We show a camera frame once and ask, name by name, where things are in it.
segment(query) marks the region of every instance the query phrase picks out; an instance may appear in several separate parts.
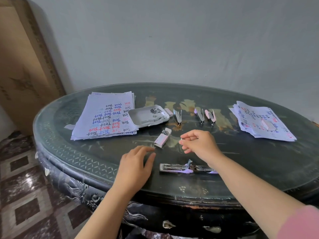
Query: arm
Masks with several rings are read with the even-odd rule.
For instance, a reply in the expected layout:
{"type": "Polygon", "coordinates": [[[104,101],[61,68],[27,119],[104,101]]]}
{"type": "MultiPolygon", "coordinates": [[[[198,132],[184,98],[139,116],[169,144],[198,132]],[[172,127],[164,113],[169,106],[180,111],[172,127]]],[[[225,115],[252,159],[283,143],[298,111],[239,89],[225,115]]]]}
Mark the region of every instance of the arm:
{"type": "Polygon", "coordinates": [[[122,156],[112,188],[75,239],[116,238],[128,202],[151,175],[155,153],[143,164],[144,156],[150,151],[154,148],[137,146],[122,156]]]}
{"type": "Polygon", "coordinates": [[[287,219],[305,206],[224,156],[209,132],[192,130],[181,138],[179,143],[185,153],[196,153],[217,170],[230,192],[269,238],[276,238],[287,219]]]}

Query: cardboard box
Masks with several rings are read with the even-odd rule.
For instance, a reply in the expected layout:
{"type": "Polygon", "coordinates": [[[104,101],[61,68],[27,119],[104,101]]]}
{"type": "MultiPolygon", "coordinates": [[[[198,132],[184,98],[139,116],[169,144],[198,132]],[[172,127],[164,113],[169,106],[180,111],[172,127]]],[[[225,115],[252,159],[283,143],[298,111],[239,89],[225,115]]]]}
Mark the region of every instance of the cardboard box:
{"type": "Polygon", "coordinates": [[[31,135],[33,119],[65,95],[26,0],[0,0],[0,104],[18,129],[31,135]]]}

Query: person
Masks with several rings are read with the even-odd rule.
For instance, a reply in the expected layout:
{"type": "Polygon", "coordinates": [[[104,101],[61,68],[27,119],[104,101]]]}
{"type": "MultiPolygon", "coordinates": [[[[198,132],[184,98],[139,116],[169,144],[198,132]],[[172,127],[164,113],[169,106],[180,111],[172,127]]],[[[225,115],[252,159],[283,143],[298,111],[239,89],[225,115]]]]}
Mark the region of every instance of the person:
{"type": "MultiPolygon", "coordinates": [[[[218,149],[207,131],[192,130],[181,135],[186,154],[194,152],[217,170],[236,197],[268,238],[319,238],[319,210],[280,191],[218,149]]],[[[137,146],[124,154],[112,188],[76,236],[76,239],[115,239],[130,199],[148,180],[155,158],[154,148],[137,146]],[[143,164],[144,156],[152,152],[143,164]]]]}

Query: tiled floor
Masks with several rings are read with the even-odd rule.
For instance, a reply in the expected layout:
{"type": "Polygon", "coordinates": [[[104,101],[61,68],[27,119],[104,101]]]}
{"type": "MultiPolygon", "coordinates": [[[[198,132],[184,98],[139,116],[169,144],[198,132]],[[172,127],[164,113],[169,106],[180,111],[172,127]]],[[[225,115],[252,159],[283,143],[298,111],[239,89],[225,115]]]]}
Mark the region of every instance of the tiled floor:
{"type": "Polygon", "coordinates": [[[45,180],[31,137],[9,138],[0,143],[0,238],[73,239],[91,212],[45,180]]]}

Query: person's right arm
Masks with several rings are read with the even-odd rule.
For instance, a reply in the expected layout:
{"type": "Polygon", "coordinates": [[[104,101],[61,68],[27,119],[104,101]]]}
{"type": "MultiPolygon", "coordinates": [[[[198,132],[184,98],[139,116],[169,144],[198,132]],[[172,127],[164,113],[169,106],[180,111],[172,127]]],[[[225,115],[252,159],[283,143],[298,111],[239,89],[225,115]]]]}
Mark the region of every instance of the person's right arm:
{"type": "Polygon", "coordinates": [[[270,239],[276,238],[287,219],[305,206],[223,155],[209,132],[192,130],[181,138],[179,143],[185,153],[196,153],[219,173],[230,192],[270,239]]]}

